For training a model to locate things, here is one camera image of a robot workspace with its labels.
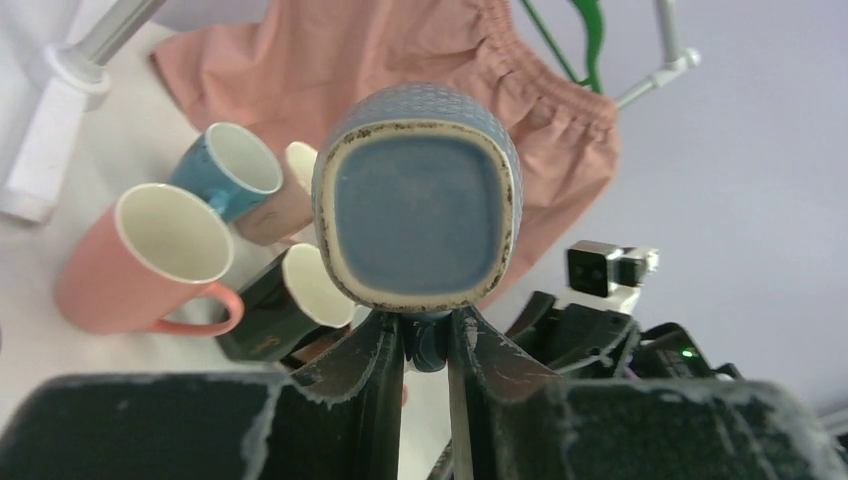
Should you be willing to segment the blue mug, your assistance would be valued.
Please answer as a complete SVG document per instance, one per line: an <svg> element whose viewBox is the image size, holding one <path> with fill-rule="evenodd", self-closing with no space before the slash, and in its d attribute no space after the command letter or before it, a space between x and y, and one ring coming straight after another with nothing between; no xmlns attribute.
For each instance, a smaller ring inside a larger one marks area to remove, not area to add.
<svg viewBox="0 0 848 480"><path fill-rule="evenodd" d="M284 183L274 153L254 133L230 122L203 131L174 168L169 183L205 201L232 223L255 210Z"/></svg>

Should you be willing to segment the black mug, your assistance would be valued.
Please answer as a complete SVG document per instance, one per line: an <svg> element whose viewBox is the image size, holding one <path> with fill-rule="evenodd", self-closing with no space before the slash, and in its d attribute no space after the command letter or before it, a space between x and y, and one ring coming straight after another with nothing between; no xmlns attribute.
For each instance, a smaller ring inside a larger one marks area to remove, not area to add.
<svg viewBox="0 0 848 480"><path fill-rule="evenodd" d="M245 312L216 338L241 362L281 362L321 336L349 326L356 304L331 280L320 250L292 244L240 291Z"/></svg>

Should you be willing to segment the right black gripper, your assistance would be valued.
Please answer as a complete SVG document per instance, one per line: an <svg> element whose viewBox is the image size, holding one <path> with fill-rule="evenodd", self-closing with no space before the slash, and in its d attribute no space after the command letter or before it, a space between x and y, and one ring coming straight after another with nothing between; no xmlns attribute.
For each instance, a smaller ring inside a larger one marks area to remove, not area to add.
<svg viewBox="0 0 848 480"><path fill-rule="evenodd" d="M565 378L621 378L641 339L628 314L572 303L535 292L506 336L536 361Z"/></svg>

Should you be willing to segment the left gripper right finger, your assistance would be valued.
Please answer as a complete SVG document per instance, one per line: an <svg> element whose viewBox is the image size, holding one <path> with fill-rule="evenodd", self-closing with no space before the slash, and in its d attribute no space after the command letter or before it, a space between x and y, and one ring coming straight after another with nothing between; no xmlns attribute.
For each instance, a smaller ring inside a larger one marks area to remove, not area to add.
<svg viewBox="0 0 848 480"><path fill-rule="evenodd" d="M474 309L449 334L459 479L843 479L847 456L784 389L760 381L574 380Z"/></svg>

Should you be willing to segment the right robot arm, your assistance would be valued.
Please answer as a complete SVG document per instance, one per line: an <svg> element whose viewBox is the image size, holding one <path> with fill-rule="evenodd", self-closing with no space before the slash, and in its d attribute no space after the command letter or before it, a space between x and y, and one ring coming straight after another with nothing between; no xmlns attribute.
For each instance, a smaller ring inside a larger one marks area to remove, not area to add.
<svg viewBox="0 0 848 480"><path fill-rule="evenodd" d="M732 363L712 367L689 333L668 322L643 331L629 314L577 303L557 307L535 292L507 337L570 379L740 380Z"/></svg>

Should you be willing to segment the salmon pink mug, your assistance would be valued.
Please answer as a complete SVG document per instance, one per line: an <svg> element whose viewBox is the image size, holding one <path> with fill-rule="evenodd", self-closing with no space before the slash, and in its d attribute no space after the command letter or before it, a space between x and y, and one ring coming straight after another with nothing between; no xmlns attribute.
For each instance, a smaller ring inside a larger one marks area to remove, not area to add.
<svg viewBox="0 0 848 480"><path fill-rule="evenodd" d="M231 234L204 201L172 185L140 184L85 233L59 276L55 301L68 321L92 333L219 336L245 312L241 297L221 281L233 261ZM227 319L169 320L199 297L219 301Z"/></svg>

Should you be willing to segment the light pink mug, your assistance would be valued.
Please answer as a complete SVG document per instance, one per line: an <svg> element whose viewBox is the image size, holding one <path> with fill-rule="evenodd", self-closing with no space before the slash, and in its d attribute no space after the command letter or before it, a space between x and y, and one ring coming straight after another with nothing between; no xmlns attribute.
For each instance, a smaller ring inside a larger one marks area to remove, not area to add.
<svg viewBox="0 0 848 480"><path fill-rule="evenodd" d="M317 154L312 146L300 141L286 147L279 159L284 175L281 189L235 222L243 238L268 246L312 223L312 178Z"/></svg>

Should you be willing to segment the grey-blue mug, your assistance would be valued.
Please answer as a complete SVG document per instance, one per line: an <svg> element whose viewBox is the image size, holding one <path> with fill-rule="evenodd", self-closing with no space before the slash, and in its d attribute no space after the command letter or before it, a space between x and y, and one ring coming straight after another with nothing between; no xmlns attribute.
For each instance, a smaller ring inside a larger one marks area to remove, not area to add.
<svg viewBox="0 0 848 480"><path fill-rule="evenodd" d="M334 284L400 319L419 372L447 361L452 312L504 278L523 203L516 148L474 98L438 83L379 90L319 150L312 177L318 246Z"/></svg>

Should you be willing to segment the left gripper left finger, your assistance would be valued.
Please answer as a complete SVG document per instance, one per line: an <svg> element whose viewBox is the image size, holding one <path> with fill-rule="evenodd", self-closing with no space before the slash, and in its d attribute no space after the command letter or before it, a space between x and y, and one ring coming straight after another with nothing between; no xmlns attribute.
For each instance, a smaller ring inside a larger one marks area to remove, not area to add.
<svg viewBox="0 0 848 480"><path fill-rule="evenodd" d="M372 313L294 373L68 375L1 437L5 479L394 479L403 342Z"/></svg>

